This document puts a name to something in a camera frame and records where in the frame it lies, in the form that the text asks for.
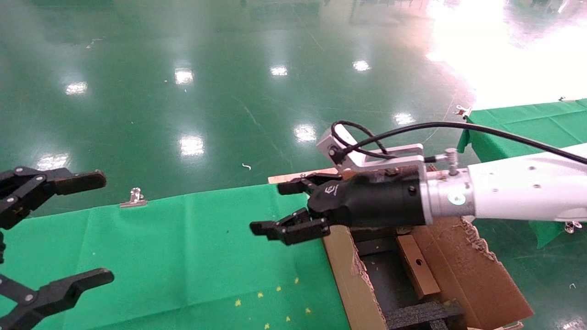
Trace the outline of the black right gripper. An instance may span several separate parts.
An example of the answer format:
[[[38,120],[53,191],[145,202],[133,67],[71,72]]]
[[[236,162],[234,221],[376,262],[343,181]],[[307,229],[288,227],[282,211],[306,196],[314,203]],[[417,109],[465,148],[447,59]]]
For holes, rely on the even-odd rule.
[[[255,221],[255,236],[291,246],[331,234],[330,226],[396,227],[425,224],[419,176],[411,172],[342,175],[314,172],[277,184],[282,196],[306,193],[307,207],[278,221]]]

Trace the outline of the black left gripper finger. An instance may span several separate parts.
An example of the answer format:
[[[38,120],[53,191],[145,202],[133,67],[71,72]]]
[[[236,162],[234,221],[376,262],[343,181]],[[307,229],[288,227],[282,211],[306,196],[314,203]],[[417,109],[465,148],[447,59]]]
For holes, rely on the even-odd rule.
[[[74,308],[85,291],[112,283],[115,275],[108,269],[96,268],[54,280],[38,290],[5,275],[0,279],[1,296],[16,303],[1,317],[0,327],[3,330],[32,330],[45,318]]]
[[[53,196],[100,189],[107,178],[100,170],[71,173],[66,168],[17,167],[0,174],[0,227],[10,230]]]

